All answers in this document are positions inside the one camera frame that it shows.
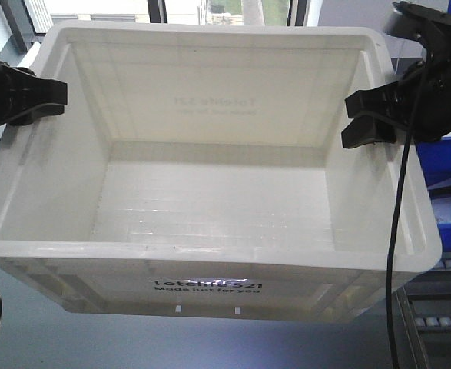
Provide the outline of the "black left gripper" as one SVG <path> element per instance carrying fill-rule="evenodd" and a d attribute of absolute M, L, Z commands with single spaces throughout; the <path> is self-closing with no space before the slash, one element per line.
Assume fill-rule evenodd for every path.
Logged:
<path fill-rule="evenodd" d="M 11 126 L 26 126 L 37 120 L 62 115 L 68 104 L 68 84 L 39 78 L 27 68 L 12 68 L 0 61 L 0 125 L 6 115 L 21 115 Z"/>

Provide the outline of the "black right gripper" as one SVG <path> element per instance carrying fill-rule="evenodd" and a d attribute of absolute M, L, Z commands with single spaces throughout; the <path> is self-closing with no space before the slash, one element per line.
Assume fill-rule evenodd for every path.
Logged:
<path fill-rule="evenodd" d="M 357 90 L 345 98 L 350 123 L 341 131 L 345 149 L 396 142 L 391 120 L 405 120 L 399 82 Z M 451 62 L 432 68 L 423 86 L 413 126 L 417 141 L 438 141 L 451 132 Z"/>

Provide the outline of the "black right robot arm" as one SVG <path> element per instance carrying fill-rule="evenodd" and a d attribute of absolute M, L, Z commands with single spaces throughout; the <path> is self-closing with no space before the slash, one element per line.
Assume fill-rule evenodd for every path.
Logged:
<path fill-rule="evenodd" d="M 394 143 L 398 130 L 423 142 L 451 132 L 451 14 L 409 2 L 393 6 L 385 32 L 420 43 L 426 57 L 398 80 L 346 98 L 351 122 L 341 132 L 344 148 Z"/>

